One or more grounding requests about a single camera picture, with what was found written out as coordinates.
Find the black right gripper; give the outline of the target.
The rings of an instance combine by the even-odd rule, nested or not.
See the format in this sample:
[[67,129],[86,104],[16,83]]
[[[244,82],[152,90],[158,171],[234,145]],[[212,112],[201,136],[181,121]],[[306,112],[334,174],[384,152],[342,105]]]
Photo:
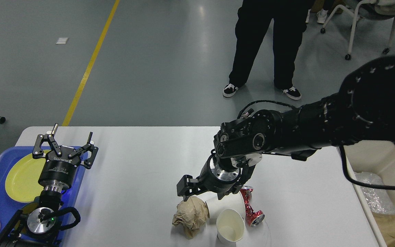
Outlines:
[[238,194],[242,190],[249,189],[244,185],[249,180],[249,167],[236,168],[232,166],[222,167],[215,156],[210,156],[199,177],[184,175],[177,183],[177,196],[186,202],[191,196],[201,195],[210,191],[217,193],[218,200],[230,194]]

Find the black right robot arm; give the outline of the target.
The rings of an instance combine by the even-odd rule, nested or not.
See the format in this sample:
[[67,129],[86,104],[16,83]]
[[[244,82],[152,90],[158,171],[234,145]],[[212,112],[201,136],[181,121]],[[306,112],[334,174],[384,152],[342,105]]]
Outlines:
[[395,145],[395,56],[364,64],[345,77],[337,93],[315,103],[283,113],[249,110],[223,122],[200,175],[184,175],[177,195],[187,201],[211,191],[221,200],[240,191],[262,154],[305,161],[322,147],[337,146],[344,162],[343,147],[362,140]]

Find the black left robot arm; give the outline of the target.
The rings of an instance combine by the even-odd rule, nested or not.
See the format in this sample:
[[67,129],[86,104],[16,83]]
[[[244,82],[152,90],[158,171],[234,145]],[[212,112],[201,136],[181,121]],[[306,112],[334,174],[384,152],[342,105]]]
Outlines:
[[27,210],[17,210],[0,233],[0,247],[58,247],[58,235],[81,221],[78,210],[64,207],[62,195],[72,188],[78,167],[91,169],[98,147],[90,132],[79,148],[59,145],[55,140],[58,124],[46,134],[38,134],[32,158],[45,159],[38,183],[40,195]]

